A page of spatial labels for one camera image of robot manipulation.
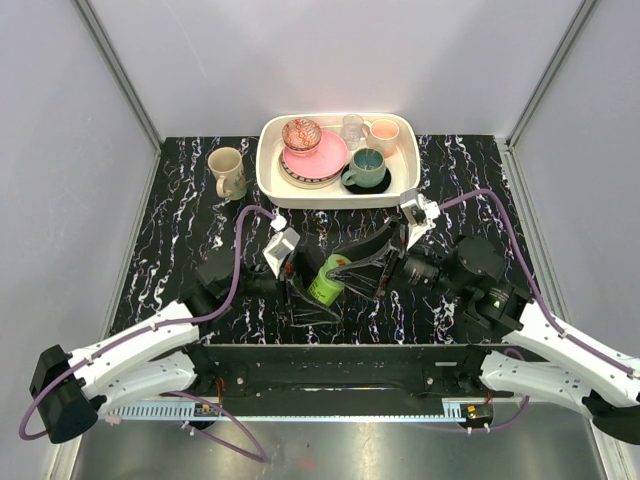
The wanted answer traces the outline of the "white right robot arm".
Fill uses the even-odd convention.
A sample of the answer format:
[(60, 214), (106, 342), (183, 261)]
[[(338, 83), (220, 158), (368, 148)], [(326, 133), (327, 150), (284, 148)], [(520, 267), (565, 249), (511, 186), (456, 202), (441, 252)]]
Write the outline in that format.
[(421, 286), (455, 300), (453, 338), (470, 353), (454, 371), (466, 396), (512, 392), (589, 419), (601, 432), (639, 442), (639, 362), (546, 318), (540, 301), (507, 281), (506, 261), (490, 241), (460, 237), (444, 257), (409, 245), (396, 220), (335, 251), (329, 279), (373, 299), (395, 286)]

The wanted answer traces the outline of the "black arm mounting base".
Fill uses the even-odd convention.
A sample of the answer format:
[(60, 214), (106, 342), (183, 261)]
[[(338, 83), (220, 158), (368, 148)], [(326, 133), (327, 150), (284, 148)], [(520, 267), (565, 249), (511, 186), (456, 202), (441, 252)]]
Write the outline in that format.
[(486, 397), (490, 351), (436, 345), (191, 345), (194, 389), (224, 386), (226, 398), (263, 392), (394, 391), (432, 398)]

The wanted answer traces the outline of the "green pill bottle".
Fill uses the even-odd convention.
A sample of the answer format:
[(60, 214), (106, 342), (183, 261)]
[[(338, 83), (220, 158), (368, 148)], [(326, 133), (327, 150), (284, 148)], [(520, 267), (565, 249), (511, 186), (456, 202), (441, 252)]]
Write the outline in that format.
[(351, 261), (340, 254), (330, 255), (314, 280), (312, 281), (308, 293), (320, 304), (330, 307), (344, 290), (344, 285), (328, 278), (328, 273), (337, 268), (350, 264)]

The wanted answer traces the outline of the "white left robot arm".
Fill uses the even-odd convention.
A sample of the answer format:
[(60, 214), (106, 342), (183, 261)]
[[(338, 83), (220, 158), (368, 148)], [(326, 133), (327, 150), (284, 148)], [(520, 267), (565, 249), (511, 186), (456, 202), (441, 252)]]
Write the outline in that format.
[(38, 358), (29, 385), (33, 399), (19, 435), (37, 413), (53, 444), (75, 439), (121, 406), (147, 397), (189, 391), (208, 394), (217, 382), (215, 364), (200, 345), (228, 315), (237, 298), (275, 301), (295, 327), (331, 325), (340, 317), (317, 288), (320, 266), (306, 250), (269, 255), (266, 267), (247, 267), (231, 251), (210, 251), (193, 283), (146, 320), (87, 347), (59, 345)]

